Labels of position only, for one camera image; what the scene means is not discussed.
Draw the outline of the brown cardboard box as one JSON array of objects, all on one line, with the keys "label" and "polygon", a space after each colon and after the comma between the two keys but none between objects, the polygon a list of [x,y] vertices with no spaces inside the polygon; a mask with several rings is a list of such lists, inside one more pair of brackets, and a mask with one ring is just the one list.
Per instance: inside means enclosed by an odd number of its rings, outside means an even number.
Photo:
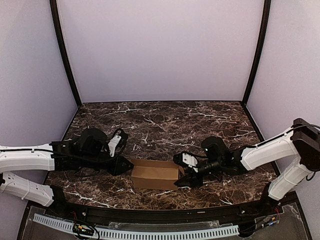
[{"label": "brown cardboard box", "polygon": [[185,174],[173,161],[132,159],[131,162],[134,165],[131,180],[138,189],[176,191],[175,182]]}]

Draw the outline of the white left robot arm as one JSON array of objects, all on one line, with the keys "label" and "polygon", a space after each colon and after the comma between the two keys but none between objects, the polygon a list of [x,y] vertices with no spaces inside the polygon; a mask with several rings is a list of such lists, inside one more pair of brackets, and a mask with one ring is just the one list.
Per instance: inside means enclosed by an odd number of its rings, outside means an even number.
[{"label": "white left robot arm", "polygon": [[128,135],[115,130],[111,138],[100,129],[87,128],[74,140],[53,141],[36,146],[1,146],[0,191],[44,207],[64,204],[60,187],[38,184],[14,174],[15,171],[77,171],[81,168],[106,170],[112,176],[132,170],[134,165],[122,156]]}]

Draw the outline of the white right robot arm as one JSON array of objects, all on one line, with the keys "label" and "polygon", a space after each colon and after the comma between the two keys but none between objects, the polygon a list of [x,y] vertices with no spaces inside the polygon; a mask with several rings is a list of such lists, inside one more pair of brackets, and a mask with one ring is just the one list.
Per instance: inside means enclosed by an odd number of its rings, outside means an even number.
[{"label": "white right robot arm", "polygon": [[200,155],[187,151],[174,155],[174,163],[184,169],[183,177],[175,181],[175,186],[200,187],[207,175],[244,175],[292,156],[284,172],[266,186],[265,199],[275,202],[303,180],[310,181],[320,170],[320,127],[302,118],[295,119],[284,132],[255,145],[229,150],[222,138],[210,136],[201,142],[201,148],[205,153],[203,161],[199,161]]}]

